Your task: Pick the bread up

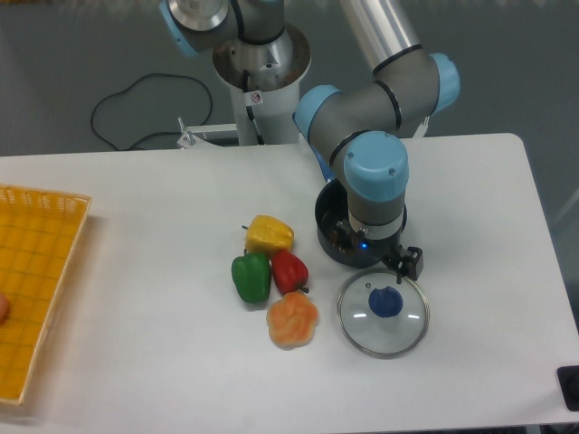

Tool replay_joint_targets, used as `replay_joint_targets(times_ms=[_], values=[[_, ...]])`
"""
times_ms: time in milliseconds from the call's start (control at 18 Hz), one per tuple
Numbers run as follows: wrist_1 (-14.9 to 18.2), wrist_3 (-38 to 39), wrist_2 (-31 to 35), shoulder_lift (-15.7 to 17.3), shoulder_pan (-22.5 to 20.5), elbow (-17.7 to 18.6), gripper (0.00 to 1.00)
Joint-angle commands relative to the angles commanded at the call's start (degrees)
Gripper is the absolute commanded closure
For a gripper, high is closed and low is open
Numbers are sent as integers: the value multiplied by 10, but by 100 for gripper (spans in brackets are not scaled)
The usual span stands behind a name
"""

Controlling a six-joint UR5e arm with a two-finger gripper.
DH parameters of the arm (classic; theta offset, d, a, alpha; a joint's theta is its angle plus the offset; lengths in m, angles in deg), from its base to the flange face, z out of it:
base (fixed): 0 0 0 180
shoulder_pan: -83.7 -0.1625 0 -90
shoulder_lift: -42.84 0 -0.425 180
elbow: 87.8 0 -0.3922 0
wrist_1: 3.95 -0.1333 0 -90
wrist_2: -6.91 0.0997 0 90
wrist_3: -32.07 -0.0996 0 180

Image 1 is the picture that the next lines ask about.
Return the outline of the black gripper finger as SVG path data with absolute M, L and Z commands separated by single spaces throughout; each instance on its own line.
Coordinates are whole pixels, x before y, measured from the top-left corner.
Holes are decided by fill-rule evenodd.
M 406 249 L 400 245 L 386 255 L 382 262 L 395 274 L 397 284 L 401 284 L 406 278 L 416 281 L 423 270 L 423 251 L 418 247 L 409 246 Z

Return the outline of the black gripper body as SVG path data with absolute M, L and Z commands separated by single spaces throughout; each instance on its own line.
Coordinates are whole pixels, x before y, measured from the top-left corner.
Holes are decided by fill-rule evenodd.
M 400 234 L 372 240 L 355 231 L 346 219 L 338 220 L 331 227 L 331 253 L 337 261 L 381 261 L 398 246 Z

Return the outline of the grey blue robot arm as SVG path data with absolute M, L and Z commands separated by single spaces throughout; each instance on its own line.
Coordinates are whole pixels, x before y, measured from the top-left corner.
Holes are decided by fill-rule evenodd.
M 451 105 L 460 76 L 446 55 L 423 49 L 400 2 L 341 6 L 373 77 L 351 93 L 331 85 L 300 92 L 310 48 L 281 1 L 163 1 L 159 10 L 183 54 L 212 52 L 241 145 L 303 138 L 328 170 L 316 204 L 325 252 L 360 269 L 380 262 L 415 280 L 423 258 L 401 243 L 409 163 L 397 133 Z

